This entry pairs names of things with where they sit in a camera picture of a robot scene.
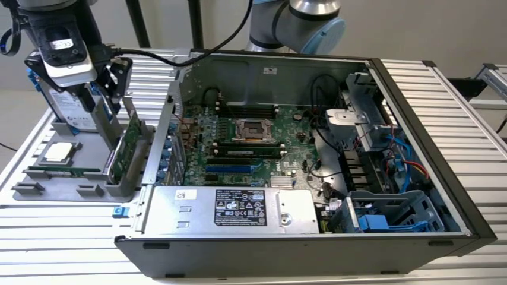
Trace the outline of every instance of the blue connector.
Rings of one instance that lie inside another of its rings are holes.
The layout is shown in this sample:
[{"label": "blue connector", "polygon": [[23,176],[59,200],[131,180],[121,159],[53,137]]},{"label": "blue connector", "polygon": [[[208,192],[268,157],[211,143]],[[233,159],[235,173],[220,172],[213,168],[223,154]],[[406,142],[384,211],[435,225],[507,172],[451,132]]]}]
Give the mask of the blue connector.
[{"label": "blue connector", "polygon": [[251,173],[249,166],[207,166],[205,172],[215,173]]},{"label": "blue connector", "polygon": [[128,218],[128,207],[115,207],[112,210],[113,219],[124,219]]}]

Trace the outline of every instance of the blue cable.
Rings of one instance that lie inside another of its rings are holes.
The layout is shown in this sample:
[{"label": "blue cable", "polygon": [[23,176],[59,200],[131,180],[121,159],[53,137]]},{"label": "blue cable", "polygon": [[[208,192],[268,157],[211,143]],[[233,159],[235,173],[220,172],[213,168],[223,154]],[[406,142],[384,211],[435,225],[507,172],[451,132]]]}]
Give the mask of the blue cable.
[{"label": "blue cable", "polygon": [[[390,140],[394,140],[395,143],[398,143],[402,147],[407,149],[408,157],[412,159],[411,146],[406,144],[399,138],[394,138],[391,135],[388,135],[387,138]],[[404,183],[403,183],[402,189],[399,190],[399,193],[406,193],[410,184],[411,184],[411,165],[407,164],[407,174],[406,174]]]}]

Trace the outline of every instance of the red wire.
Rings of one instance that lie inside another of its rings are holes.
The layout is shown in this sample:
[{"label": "red wire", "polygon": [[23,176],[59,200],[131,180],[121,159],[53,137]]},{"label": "red wire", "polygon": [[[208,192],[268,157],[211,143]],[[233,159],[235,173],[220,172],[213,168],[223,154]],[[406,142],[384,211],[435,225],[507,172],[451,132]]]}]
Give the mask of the red wire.
[{"label": "red wire", "polygon": [[352,150],[356,150],[356,148],[359,147],[359,143],[360,143],[363,137],[371,132],[371,130],[368,130],[368,132],[366,132],[366,133],[359,137],[359,139],[358,139],[356,142],[354,143],[354,148],[352,148]]},{"label": "red wire", "polygon": [[426,173],[426,178],[430,179],[430,173],[428,173],[428,171],[427,171],[427,169],[424,168],[423,165],[420,165],[415,161],[403,160],[403,162],[407,163],[407,164],[415,165],[416,167],[419,167],[424,171],[424,173]]}]

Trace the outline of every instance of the slotted aluminum surface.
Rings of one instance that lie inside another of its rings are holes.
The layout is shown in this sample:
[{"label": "slotted aluminum surface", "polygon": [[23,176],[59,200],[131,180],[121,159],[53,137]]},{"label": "slotted aluminum surface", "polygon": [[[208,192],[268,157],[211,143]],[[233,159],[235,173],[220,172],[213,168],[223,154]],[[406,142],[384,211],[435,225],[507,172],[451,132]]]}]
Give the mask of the slotted aluminum surface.
[{"label": "slotted aluminum surface", "polygon": [[[167,58],[172,56],[171,51],[153,51]],[[133,92],[133,102],[140,117],[156,125],[165,89],[175,74],[171,67],[155,60],[140,57],[133,57],[133,60],[135,70],[129,88]],[[402,73],[400,76],[427,74],[424,69],[408,70],[412,75]],[[498,242],[471,255],[443,257],[407,275],[152,280],[140,274],[139,269],[115,248],[112,237],[121,227],[132,223],[131,218],[111,218],[115,205],[17,202],[12,199],[12,182],[21,180],[20,171],[33,163],[32,155],[51,136],[51,117],[51,113],[44,115],[0,176],[0,277],[4,277],[0,279],[1,284],[507,284],[507,192],[499,189],[468,191],[496,232]],[[456,116],[443,118],[451,118],[451,121],[456,118],[466,119]],[[459,137],[439,138],[450,140],[440,143],[450,144],[451,149],[451,144],[462,140]],[[484,138],[471,139],[474,141],[470,141],[470,144],[491,144]],[[476,169],[467,167],[470,163],[474,163]],[[490,161],[456,161],[452,164],[462,176],[484,173],[502,176],[507,170],[504,164],[492,164]]]}]

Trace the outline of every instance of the power supply label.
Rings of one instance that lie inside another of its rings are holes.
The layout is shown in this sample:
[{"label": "power supply label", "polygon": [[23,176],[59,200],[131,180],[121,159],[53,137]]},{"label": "power supply label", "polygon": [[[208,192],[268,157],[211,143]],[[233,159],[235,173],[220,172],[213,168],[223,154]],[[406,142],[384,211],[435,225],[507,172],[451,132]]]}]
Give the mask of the power supply label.
[{"label": "power supply label", "polygon": [[215,224],[217,226],[267,226],[264,190],[216,190]]}]

